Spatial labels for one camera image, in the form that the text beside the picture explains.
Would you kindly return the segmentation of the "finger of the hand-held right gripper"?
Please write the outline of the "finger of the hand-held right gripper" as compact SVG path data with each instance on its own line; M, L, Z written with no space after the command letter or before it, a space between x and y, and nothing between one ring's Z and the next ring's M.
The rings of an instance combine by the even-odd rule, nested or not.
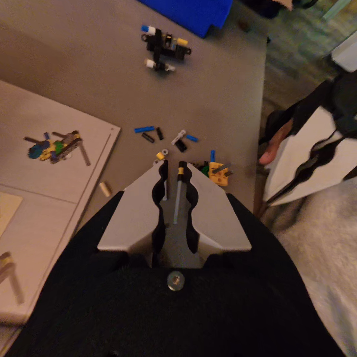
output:
M269 206L292 202L353 178L357 140L342 137L316 150L309 161L313 164L299 169L292 182L268 200Z
M263 201L290 202L309 194L305 188L309 178L302 182L301 172L314 172L319 156L315 151L327 145L335 131L332 114L318 107L296 134L286 137L270 164Z

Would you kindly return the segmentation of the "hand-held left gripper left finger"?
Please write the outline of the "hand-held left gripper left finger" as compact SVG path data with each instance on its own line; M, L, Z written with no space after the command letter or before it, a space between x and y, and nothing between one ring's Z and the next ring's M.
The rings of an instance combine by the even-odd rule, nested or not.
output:
M161 201L164 196L161 160L127 186L97 245L101 252L125 252L142 256L150 267L166 237Z

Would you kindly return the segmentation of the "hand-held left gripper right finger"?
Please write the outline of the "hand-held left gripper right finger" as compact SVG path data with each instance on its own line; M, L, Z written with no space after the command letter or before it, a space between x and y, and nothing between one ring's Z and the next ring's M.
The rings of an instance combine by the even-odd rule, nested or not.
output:
M252 245L228 195L190 163L185 163L189 250L205 262L211 255L248 252Z

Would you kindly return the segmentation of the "yellow black lego gear assembly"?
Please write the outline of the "yellow black lego gear assembly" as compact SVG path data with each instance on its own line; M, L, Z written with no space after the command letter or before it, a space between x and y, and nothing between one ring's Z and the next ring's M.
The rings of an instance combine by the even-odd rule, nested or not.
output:
M210 163L204 161L203 165L195 166L199 172L209 178L213 183L218 186L226 187L229 184L229 176L233 175L233 171L229 170L230 164L221 164L218 162Z

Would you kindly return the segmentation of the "lego instruction booklet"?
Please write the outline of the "lego instruction booklet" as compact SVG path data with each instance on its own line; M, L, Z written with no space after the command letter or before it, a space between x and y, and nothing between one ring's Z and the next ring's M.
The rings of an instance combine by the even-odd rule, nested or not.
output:
M24 324L121 128L1 81L1 323Z

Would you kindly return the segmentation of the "black lego subassembly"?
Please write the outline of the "black lego subassembly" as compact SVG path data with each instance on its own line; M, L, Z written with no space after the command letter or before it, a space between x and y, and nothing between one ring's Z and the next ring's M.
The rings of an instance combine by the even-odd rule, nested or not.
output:
M142 25L141 31L143 32L141 40L146 43L147 51L152 53L152 59L146 59L145 66L155 72L176 71L175 66L162 61L162 58L183 62L185 57L192 53L187 40L176 38L170 33L162 32L160 29L148 25Z

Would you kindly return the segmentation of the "person's right hand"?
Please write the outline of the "person's right hand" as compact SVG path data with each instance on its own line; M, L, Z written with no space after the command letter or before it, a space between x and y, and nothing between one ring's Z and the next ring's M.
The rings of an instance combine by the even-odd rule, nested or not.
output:
M272 137L272 139L269 141L265 152L259 159L259 164L265 166L270 164L271 162L274 161L279 146L285 139L285 137L289 134L289 132L292 129L293 125L293 119L289 120L287 123L285 123Z

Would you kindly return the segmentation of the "grey zip sweatshirt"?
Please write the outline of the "grey zip sweatshirt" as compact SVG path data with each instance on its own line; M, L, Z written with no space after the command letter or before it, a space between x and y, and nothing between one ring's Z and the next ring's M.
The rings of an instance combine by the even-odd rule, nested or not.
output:
M357 179L267 208L261 221L297 266L325 327L357 355Z

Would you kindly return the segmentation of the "blue plastic storage bin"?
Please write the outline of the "blue plastic storage bin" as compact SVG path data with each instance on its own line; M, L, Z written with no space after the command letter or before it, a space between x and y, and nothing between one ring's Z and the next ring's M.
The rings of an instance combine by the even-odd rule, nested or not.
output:
M162 16L205 38L211 28L222 29L232 0L140 0Z

